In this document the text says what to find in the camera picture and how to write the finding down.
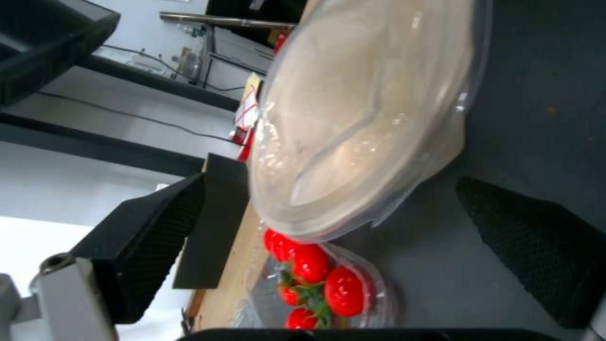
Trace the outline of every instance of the wooden board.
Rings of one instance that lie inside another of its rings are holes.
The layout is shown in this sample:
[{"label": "wooden board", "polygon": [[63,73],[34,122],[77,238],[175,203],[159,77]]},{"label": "wooden board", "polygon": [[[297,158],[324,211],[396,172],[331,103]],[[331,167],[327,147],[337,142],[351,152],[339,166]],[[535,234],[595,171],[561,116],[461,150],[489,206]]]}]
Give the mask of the wooden board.
[{"label": "wooden board", "polygon": [[[229,326],[239,304],[246,299],[247,274],[252,276],[260,274],[262,265],[265,263],[265,259],[259,259],[258,262],[253,263],[253,257],[257,254],[267,257],[264,252],[257,251],[259,222],[259,216],[253,206],[249,204],[244,212],[236,240],[231,247],[219,287],[205,291],[204,299],[194,321],[195,331]],[[257,269],[252,269],[253,265],[257,265]]]}]

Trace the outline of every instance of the red tomato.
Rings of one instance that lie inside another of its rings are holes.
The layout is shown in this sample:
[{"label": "red tomato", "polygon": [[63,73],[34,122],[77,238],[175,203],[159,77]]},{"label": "red tomato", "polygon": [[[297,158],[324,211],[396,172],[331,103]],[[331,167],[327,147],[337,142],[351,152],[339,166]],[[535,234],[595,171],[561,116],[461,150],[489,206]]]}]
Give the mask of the red tomato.
[{"label": "red tomato", "polygon": [[288,329],[313,329],[318,319],[313,317],[313,311],[305,308],[296,308],[286,318],[285,327]]},{"label": "red tomato", "polygon": [[328,276],[330,261],[318,245],[300,245],[293,258],[293,275],[306,284],[317,284]]},{"label": "red tomato", "polygon": [[284,303],[291,306],[298,306],[303,303],[299,297],[299,293],[293,290],[293,288],[289,288],[285,284],[280,284],[278,286],[278,295],[280,295],[280,298],[282,301],[284,301]]},{"label": "red tomato", "polygon": [[286,38],[288,38],[288,34],[287,33],[285,33],[285,32],[278,33],[278,36],[276,37],[276,47],[273,49],[273,54],[274,55],[278,54],[278,52],[282,48],[282,45],[284,45],[284,42],[286,41]]},{"label": "red tomato", "polygon": [[295,256],[295,252],[301,245],[279,233],[276,235],[277,236],[273,239],[273,256],[281,263],[287,262]]},{"label": "red tomato", "polygon": [[278,233],[276,231],[270,229],[265,230],[265,233],[263,234],[263,245],[270,254],[273,253],[273,245],[275,244],[277,235]]},{"label": "red tomato", "polygon": [[324,297],[330,309],[339,316],[358,315],[364,307],[362,282],[345,266],[336,267],[328,275]]}]

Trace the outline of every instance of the white wall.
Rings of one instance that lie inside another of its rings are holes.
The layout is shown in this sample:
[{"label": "white wall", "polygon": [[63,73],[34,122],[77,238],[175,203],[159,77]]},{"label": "white wall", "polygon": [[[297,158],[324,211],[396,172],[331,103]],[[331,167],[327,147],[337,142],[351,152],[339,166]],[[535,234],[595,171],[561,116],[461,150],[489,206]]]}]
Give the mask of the white wall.
[{"label": "white wall", "polygon": [[0,155],[0,216],[5,217],[95,226],[122,201],[179,180],[3,142]]},{"label": "white wall", "polygon": [[140,50],[153,56],[162,54],[162,60],[176,67],[170,60],[180,56],[183,46],[191,47],[194,38],[176,25],[160,20],[159,12],[206,13],[208,0],[178,2],[169,0],[92,0],[97,5],[121,14],[120,23],[106,44]]}]

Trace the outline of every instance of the plastic lid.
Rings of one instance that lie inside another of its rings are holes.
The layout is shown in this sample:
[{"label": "plastic lid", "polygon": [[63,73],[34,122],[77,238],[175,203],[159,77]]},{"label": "plastic lid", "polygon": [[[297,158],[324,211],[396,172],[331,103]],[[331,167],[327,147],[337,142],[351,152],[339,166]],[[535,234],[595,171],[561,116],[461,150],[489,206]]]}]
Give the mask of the plastic lid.
[{"label": "plastic lid", "polygon": [[382,221],[462,149],[488,1],[324,1],[261,96],[253,204],[302,241]]}]

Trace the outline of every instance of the metal rod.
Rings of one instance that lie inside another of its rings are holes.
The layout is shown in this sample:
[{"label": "metal rod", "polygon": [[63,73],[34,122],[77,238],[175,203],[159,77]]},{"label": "metal rod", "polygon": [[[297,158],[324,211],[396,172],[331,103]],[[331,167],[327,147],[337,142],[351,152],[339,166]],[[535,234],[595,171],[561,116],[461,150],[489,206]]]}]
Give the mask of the metal rod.
[{"label": "metal rod", "polygon": [[197,15],[176,12],[160,12],[160,19],[166,21],[203,22],[204,24],[256,27],[259,29],[288,29],[297,26],[294,22],[263,21],[254,19],[229,18],[225,16]]}]

